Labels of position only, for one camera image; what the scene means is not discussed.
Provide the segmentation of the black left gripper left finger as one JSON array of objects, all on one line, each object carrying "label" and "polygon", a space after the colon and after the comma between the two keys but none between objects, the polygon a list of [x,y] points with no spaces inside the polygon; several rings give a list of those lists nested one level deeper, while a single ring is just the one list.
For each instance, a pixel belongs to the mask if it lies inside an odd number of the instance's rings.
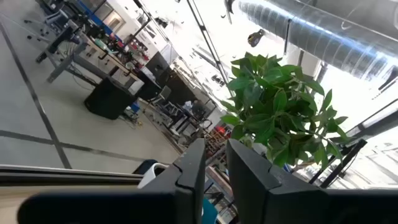
[{"label": "black left gripper left finger", "polygon": [[41,192],[18,209],[18,224],[200,224],[205,141],[197,139],[140,189]]}]

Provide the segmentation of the wooden workbench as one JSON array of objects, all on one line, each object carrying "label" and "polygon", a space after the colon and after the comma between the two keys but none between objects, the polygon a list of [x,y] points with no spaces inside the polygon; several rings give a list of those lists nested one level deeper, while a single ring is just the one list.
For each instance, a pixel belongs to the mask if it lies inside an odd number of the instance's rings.
[{"label": "wooden workbench", "polygon": [[100,47],[94,38],[87,36],[78,25],[67,20],[63,30],[55,39],[48,42],[46,48],[37,56],[35,62],[50,60],[53,71],[47,77],[48,83],[53,83],[62,73],[68,72],[85,82],[96,85],[94,80],[82,74],[79,68],[94,76],[104,79],[117,73],[127,76],[126,88],[138,81],[136,73],[123,64],[115,55]]}]

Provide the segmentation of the white ribbed plant pot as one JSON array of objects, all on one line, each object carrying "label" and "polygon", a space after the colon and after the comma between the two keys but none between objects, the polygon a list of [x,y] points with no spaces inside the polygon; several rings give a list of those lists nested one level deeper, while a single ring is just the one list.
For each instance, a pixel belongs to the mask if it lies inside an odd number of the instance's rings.
[{"label": "white ribbed plant pot", "polygon": [[159,176],[163,171],[165,171],[169,166],[161,163],[152,164],[146,172],[143,174],[142,180],[139,182],[137,188],[141,189],[146,186],[149,182],[153,181],[157,176]]}]

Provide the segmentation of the black waste bin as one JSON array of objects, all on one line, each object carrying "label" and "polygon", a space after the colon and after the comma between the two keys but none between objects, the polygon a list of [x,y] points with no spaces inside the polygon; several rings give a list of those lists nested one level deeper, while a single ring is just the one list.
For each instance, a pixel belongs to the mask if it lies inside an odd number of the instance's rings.
[{"label": "black waste bin", "polygon": [[115,120],[136,100],[137,97],[118,81],[105,78],[84,100],[84,105],[93,114]]}]

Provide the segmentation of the green leafy potted tree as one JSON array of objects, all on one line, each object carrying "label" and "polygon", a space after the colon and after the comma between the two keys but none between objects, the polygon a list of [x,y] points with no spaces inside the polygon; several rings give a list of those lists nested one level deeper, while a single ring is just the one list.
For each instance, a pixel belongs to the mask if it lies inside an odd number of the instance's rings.
[{"label": "green leafy potted tree", "polygon": [[234,95],[221,102],[229,112],[221,120],[233,126],[231,138],[246,146],[262,144],[266,158],[279,167],[317,164],[324,169],[330,156],[342,160],[329,134],[346,142],[340,125],[347,118],[333,108],[333,92],[300,66],[279,62],[277,56],[250,53],[231,62],[233,77],[226,86]]}]

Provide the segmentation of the silver ventilation duct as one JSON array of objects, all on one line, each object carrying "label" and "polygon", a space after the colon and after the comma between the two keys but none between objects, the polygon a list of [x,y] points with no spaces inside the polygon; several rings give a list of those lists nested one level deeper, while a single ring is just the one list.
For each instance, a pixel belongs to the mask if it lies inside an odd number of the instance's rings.
[{"label": "silver ventilation duct", "polygon": [[232,11],[352,76],[398,71],[398,40],[334,16],[304,0],[235,0]]}]

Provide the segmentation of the blue fabric basket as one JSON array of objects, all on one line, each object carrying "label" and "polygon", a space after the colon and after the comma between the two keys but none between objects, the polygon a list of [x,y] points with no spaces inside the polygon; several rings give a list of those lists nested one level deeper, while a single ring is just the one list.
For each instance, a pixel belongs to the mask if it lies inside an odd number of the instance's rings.
[{"label": "blue fabric basket", "polygon": [[218,211],[215,206],[206,198],[203,199],[203,214],[201,224],[216,224]]}]

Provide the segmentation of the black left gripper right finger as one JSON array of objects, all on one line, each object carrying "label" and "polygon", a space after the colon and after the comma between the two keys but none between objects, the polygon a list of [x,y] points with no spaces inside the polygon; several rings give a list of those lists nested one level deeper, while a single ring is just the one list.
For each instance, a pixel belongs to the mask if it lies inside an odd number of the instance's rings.
[{"label": "black left gripper right finger", "polygon": [[398,224],[398,190],[321,189],[235,139],[226,155],[241,224]]}]

